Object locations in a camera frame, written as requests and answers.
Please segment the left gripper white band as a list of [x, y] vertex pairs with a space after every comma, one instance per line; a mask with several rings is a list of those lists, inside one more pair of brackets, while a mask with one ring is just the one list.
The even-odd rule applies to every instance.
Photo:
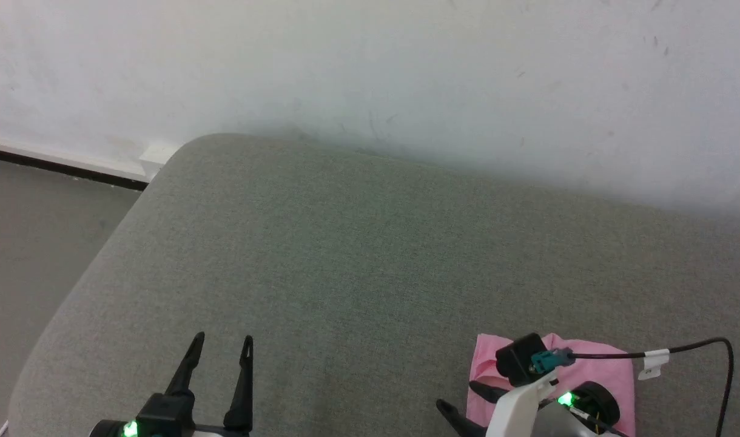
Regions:
[[247, 335], [239, 358], [240, 373], [223, 425], [198, 425], [193, 421], [192, 373], [203, 353], [206, 333], [192, 343], [173, 374], [165, 395], [155, 393], [134, 419], [98, 421], [90, 436], [249, 436], [253, 429], [254, 340]]

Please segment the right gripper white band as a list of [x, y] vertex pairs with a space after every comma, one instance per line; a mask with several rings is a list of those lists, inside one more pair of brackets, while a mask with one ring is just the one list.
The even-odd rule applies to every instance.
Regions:
[[437, 399], [436, 407], [461, 437], [559, 436], [560, 432], [556, 430], [554, 420], [548, 417], [549, 414], [540, 416], [540, 404], [550, 401], [557, 384], [557, 370], [510, 392], [471, 380], [469, 389], [475, 395], [487, 403], [496, 404], [488, 428], [466, 418], [453, 404], [445, 400]]

